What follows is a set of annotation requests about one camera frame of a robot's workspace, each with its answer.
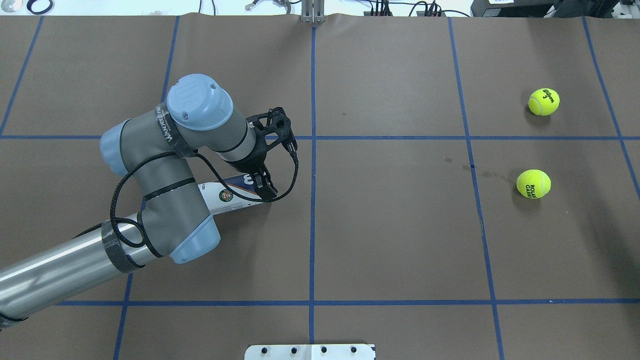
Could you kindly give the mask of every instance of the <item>metal arm tube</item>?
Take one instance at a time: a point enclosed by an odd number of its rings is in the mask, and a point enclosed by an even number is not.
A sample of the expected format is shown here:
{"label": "metal arm tube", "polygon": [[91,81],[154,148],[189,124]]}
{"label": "metal arm tube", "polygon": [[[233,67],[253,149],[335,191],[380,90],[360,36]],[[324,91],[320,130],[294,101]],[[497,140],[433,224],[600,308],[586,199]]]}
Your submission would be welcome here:
{"label": "metal arm tube", "polygon": [[[119,224],[119,228],[131,241],[141,240],[133,225]],[[139,264],[156,258],[146,247],[123,248]],[[14,319],[25,318],[119,275],[122,272],[104,252],[101,230],[97,229],[1,269],[0,312]]]}

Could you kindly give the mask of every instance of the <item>blue tape line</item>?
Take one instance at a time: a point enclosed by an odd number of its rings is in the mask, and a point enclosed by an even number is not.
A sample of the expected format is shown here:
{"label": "blue tape line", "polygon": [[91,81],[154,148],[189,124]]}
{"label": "blue tape line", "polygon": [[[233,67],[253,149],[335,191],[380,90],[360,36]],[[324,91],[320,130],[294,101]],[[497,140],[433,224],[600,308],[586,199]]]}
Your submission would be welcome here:
{"label": "blue tape line", "polygon": [[[465,97],[462,91],[462,81],[460,79],[460,66],[458,65],[458,54],[456,52],[456,40],[453,33],[453,23],[451,18],[447,18],[449,22],[449,36],[451,37],[451,51],[453,53],[453,64],[456,69],[456,81],[458,83],[458,97],[460,98],[460,110],[462,112],[462,123],[465,126],[465,137],[467,138],[467,152],[469,155],[469,164],[471,166],[471,180],[474,184],[474,194],[476,196],[476,209],[478,213],[478,218],[480,219],[480,227],[482,230],[482,243],[484,247],[484,265],[486,268],[486,277],[489,283],[489,294],[491,296],[492,302],[495,302],[495,290],[493,287],[493,272],[491,270],[491,260],[489,258],[489,246],[486,242],[486,231],[484,230],[484,218],[482,214],[482,204],[480,203],[480,193],[478,191],[478,183],[476,177],[476,166],[474,163],[474,154],[471,148],[471,137],[469,134],[469,124],[467,122],[467,110],[465,107]],[[495,338],[498,343],[498,355],[500,360],[504,360],[504,349],[502,346],[502,333],[500,331],[500,320],[498,317],[498,307],[495,303],[492,304],[493,311],[493,324],[495,326]]]}
{"label": "blue tape line", "polygon": [[471,140],[617,140],[615,136],[470,136]]}
{"label": "blue tape line", "polygon": [[317,136],[318,140],[464,140],[464,136],[403,136],[403,135],[383,135],[383,136],[358,136],[358,135],[340,135],[340,136]]}
{"label": "blue tape line", "polygon": [[611,120],[613,121],[613,126],[616,128],[616,134],[618,134],[618,139],[620,140],[620,147],[622,148],[622,153],[625,156],[625,161],[627,162],[629,174],[631,175],[631,180],[634,182],[634,187],[636,188],[636,195],[638,199],[640,199],[640,186],[638,186],[636,172],[634,171],[633,165],[631,165],[631,159],[629,158],[629,154],[627,152],[627,146],[625,145],[624,138],[622,137],[622,132],[620,131],[620,125],[618,125],[618,119],[616,118],[616,113],[613,111],[613,105],[611,105],[609,92],[607,91],[607,87],[604,85],[604,79],[602,79],[602,74],[600,73],[600,67],[598,66],[598,60],[596,59],[596,52],[593,50],[593,43],[591,42],[591,34],[589,33],[589,26],[587,25],[587,18],[585,16],[582,17],[582,25],[584,26],[584,33],[586,34],[587,42],[589,43],[589,51],[591,51],[591,59],[593,60],[593,66],[596,69],[596,74],[598,74],[598,80],[600,81],[600,86],[602,87],[604,98],[607,101],[607,107],[609,108],[609,113],[611,114]]}
{"label": "blue tape line", "polygon": [[184,306],[184,307],[246,307],[246,306],[307,306],[307,300],[229,300],[229,301],[190,301],[190,300],[149,300],[129,301],[129,306]]}
{"label": "blue tape line", "polygon": [[175,17],[173,24],[173,37],[171,39],[171,47],[169,49],[169,60],[166,62],[166,72],[164,73],[164,84],[162,86],[162,96],[160,102],[166,99],[166,89],[169,87],[169,74],[171,73],[171,64],[173,62],[173,50],[175,49],[175,39],[178,36],[178,25],[180,24],[180,16]]}
{"label": "blue tape line", "polygon": [[18,89],[20,88],[20,83],[22,82],[24,71],[27,69],[27,64],[29,63],[29,59],[31,58],[31,53],[33,52],[33,48],[36,45],[36,40],[38,39],[38,34],[40,33],[40,28],[42,27],[43,21],[44,21],[44,16],[41,16],[40,21],[38,21],[38,26],[36,27],[36,32],[33,34],[33,38],[31,39],[31,45],[29,45],[29,51],[27,51],[27,56],[24,58],[24,63],[22,63],[22,68],[20,69],[18,80],[15,81],[15,86],[13,87],[13,92],[11,93],[9,104],[7,105],[6,111],[4,112],[2,124],[0,124],[0,135],[2,135],[4,131],[4,127],[6,126],[6,123],[9,121],[9,114],[11,113],[13,102],[15,101],[15,97],[18,95]]}
{"label": "blue tape line", "polygon": [[122,306],[122,301],[102,300],[65,300],[57,303],[57,306]]}
{"label": "blue tape line", "polygon": [[311,29],[311,221],[309,236],[309,343],[315,342],[316,299],[316,27]]}
{"label": "blue tape line", "polygon": [[129,295],[131,294],[131,283],[133,282],[133,273],[127,277],[127,287],[124,291],[124,300],[122,301],[122,312],[120,313],[120,325],[118,326],[118,336],[116,337],[116,346],[113,349],[113,360],[120,357],[120,345],[122,344],[122,336],[124,334],[124,324],[127,321],[127,308],[129,303]]}
{"label": "blue tape line", "polygon": [[[275,135],[267,135],[264,138],[267,139],[267,140],[277,140],[278,139],[278,137],[275,136]],[[309,135],[300,135],[300,136],[296,135],[296,140],[311,140],[311,138],[312,137],[309,136]]]}
{"label": "blue tape line", "polygon": [[492,300],[316,300],[316,306],[491,305]]}
{"label": "blue tape line", "polygon": [[[128,301],[127,307],[257,307],[257,306],[488,306],[496,305],[572,305],[572,304],[640,304],[637,298],[570,299],[471,299],[471,300],[147,300]],[[124,301],[66,300],[57,306],[123,306]]]}
{"label": "blue tape line", "polygon": [[554,304],[640,304],[640,299],[513,299],[496,300],[498,305],[554,305]]}

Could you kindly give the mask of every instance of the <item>roland garros logo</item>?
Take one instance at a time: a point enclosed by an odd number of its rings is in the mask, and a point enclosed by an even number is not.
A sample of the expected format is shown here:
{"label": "roland garros logo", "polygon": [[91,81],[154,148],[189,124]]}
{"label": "roland garros logo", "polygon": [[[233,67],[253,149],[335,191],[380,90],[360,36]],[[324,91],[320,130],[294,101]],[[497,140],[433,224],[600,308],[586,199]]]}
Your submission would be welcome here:
{"label": "roland garros logo", "polygon": [[229,190],[224,189],[220,192],[220,194],[218,195],[218,197],[220,198],[220,200],[222,200],[223,202],[229,202],[231,201],[231,199],[234,198],[234,194],[232,194]]}

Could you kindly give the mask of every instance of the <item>wilson logo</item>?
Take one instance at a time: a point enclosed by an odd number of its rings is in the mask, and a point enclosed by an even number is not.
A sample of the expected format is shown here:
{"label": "wilson logo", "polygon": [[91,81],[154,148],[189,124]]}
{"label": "wilson logo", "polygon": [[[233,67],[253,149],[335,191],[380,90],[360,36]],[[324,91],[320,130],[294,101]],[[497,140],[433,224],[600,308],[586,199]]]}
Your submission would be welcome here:
{"label": "wilson logo", "polygon": [[548,89],[543,89],[542,92],[544,92],[546,95],[544,95],[542,98],[543,99],[549,99],[549,101],[551,101],[551,103],[554,103],[554,97],[551,96],[551,92]]}

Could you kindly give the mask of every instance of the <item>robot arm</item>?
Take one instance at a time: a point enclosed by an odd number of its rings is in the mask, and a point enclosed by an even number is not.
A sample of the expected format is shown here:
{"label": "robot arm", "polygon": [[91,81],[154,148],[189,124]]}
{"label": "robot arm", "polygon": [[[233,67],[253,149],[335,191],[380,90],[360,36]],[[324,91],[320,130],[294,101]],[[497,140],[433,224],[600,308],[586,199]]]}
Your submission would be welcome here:
{"label": "robot arm", "polygon": [[[260,122],[264,118],[266,127]],[[278,137],[269,145],[268,134]],[[276,198],[264,165],[266,153],[278,144],[287,149],[297,169],[297,145],[283,109],[246,119],[213,79],[202,74],[183,77],[171,87],[166,102],[117,125],[100,139],[105,162],[124,176],[116,188],[111,218],[0,270],[0,329],[162,256],[181,264],[211,251],[220,234],[186,158],[200,156],[197,149],[201,147],[212,149],[251,176],[260,196],[255,200],[270,202],[283,196]],[[117,193],[131,176],[145,194],[145,209],[116,218]]]}

